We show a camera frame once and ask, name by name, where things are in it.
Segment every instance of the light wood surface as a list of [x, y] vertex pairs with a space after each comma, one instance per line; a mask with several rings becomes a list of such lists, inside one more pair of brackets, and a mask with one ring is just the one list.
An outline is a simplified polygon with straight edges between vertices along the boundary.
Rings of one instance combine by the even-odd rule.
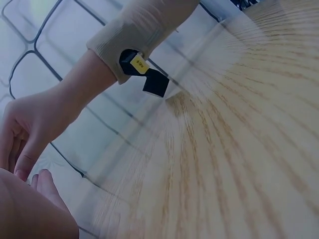
[[119, 239], [319, 238], [319, 2], [245, 13], [185, 56], [179, 92], [146, 102], [73, 188], [80, 226]]

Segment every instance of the black clip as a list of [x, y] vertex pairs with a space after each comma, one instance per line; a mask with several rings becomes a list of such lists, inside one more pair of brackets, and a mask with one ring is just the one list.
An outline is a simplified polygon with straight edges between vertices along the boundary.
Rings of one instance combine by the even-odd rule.
[[127, 49], [122, 52], [120, 65], [124, 74], [129, 76], [146, 76], [143, 91], [164, 97], [169, 79], [161, 72], [151, 69], [138, 51]]

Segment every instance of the hand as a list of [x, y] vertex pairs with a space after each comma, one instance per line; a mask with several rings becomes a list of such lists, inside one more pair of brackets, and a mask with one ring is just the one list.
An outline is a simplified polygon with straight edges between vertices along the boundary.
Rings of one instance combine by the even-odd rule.
[[70, 211], [60, 197], [59, 192], [54, 185], [52, 175], [48, 170], [42, 169], [39, 174], [35, 174], [32, 178], [31, 187], [42, 194], [55, 206], [70, 214]]
[[10, 102], [0, 127], [0, 168], [26, 181], [46, 146], [78, 117], [59, 87]]

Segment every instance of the person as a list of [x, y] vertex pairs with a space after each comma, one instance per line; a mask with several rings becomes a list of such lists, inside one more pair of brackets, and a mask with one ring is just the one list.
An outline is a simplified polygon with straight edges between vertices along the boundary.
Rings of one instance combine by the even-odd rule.
[[199, 0], [131, 0], [87, 43], [87, 52], [55, 87], [10, 102], [0, 127], [1, 238], [76, 238], [76, 222], [47, 170], [24, 183], [46, 146], [85, 106], [113, 85], [125, 83], [119, 57], [151, 52], [195, 10]]

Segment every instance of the fingernail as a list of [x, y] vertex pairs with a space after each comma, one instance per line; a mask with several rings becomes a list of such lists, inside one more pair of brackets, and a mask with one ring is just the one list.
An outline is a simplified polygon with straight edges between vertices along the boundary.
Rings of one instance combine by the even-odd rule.
[[28, 179], [28, 175], [25, 172], [23, 172], [22, 170], [16, 171], [15, 175], [19, 179], [21, 179], [23, 182], [26, 182], [26, 180]]
[[44, 173], [44, 172], [50, 172], [50, 171], [47, 170], [46, 168], [43, 168], [43, 169], [40, 170], [39, 174], [40, 174], [40, 173]]

